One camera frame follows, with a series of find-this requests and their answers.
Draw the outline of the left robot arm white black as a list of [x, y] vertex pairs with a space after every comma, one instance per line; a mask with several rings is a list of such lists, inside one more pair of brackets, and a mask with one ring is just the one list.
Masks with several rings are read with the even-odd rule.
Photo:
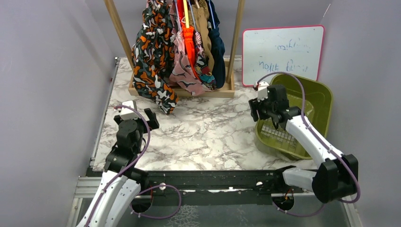
[[159, 128], [156, 114], [146, 108], [148, 120], [134, 108], [118, 105], [116, 143], [105, 160], [99, 187], [79, 227], [115, 227], [135, 196], [148, 190], [148, 174], [135, 168], [147, 150], [143, 135]]

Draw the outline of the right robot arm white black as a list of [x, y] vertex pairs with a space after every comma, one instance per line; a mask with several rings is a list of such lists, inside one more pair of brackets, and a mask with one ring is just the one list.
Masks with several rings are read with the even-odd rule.
[[287, 167], [273, 179], [273, 187], [285, 192], [291, 186], [306, 189], [322, 203], [339, 200], [355, 203], [361, 189], [357, 179], [358, 161], [344, 155], [322, 136], [304, 114], [303, 107], [290, 106], [283, 85], [266, 82], [253, 86], [257, 97], [249, 101], [254, 121], [271, 119], [273, 126], [284, 129], [307, 151], [318, 166], [316, 171]]

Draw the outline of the light blue wire hanger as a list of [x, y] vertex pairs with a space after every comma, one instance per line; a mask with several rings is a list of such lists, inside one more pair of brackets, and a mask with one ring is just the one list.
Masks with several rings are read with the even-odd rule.
[[212, 18], [213, 29], [216, 29], [215, 18], [214, 18], [213, 9], [212, 9], [210, 0], [209, 0], [209, 9], [210, 9], [210, 15], [211, 15], [211, 18]]

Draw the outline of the navy blue shorts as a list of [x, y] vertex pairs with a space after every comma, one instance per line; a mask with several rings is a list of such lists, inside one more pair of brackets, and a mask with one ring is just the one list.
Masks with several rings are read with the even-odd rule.
[[[206, 2], [210, 14], [209, 0], [207, 0]], [[213, 9], [215, 24], [216, 24], [216, 29], [213, 29], [212, 18], [211, 15], [209, 15], [209, 20], [208, 20], [208, 22], [210, 23], [209, 38], [211, 40], [211, 53], [215, 61], [212, 74], [215, 77], [217, 88], [222, 88], [226, 80], [226, 67], [224, 62], [225, 45], [220, 37], [220, 32], [218, 27], [220, 24], [220, 20], [217, 16], [214, 3], [211, 0], [210, 2]]]

